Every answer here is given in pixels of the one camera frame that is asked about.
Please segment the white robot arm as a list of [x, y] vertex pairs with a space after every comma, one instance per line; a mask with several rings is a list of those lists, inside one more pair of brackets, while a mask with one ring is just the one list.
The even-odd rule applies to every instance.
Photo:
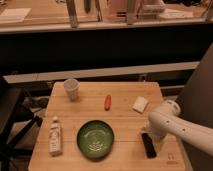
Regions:
[[175, 101], [163, 101], [148, 114], [148, 134], [154, 141], [161, 141], [170, 133], [213, 156], [213, 128], [181, 119], [180, 113]]

